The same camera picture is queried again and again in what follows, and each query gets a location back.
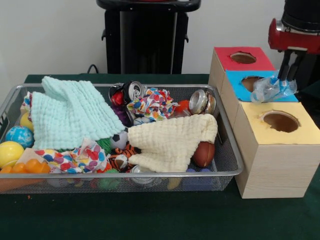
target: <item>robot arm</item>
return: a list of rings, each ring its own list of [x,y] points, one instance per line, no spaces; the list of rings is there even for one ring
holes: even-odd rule
[[[278,78],[294,80],[305,54],[320,54],[320,0],[285,0],[282,18],[270,24],[268,42],[284,51]],[[297,57],[289,66],[292,53]]]

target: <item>black stand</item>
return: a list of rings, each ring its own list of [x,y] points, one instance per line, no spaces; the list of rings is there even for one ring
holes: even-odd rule
[[[104,14],[106,56],[110,74],[181,74],[186,12],[201,0],[138,2],[96,0]]]

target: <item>green table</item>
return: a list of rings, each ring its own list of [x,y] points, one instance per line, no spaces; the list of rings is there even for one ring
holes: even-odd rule
[[[39,83],[43,75],[29,75]],[[54,75],[65,80],[205,84],[208,75]],[[223,192],[1,195],[1,229],[13,239],[320,239],[320,171],[304,198],[241,199]]]

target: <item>mint green washcloth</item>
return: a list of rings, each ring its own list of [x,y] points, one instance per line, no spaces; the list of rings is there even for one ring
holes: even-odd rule
[[[65,81],[45,76],[45,94],[32,93],[34,149],[73,149],[84,138],[112,137],[125,127],[89,81]]]

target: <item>white wall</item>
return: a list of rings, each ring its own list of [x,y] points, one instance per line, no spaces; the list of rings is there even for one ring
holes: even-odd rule
[[[272,62],[268,28],[284,0],[202,0],[189,13],[183,73],[209,73],[213,46],[261,46]],[[101,41],[104,10],[95,0],[2,0],[0,3],[0,102],[28,74],[79,74],[96,64],[107,71]]]
[[[275,67],[283,55],[268,45],[269,25],[282,16],[285,0],[202,0],[190,12],[182,71],[208,73],[213,47],[262,47]]]

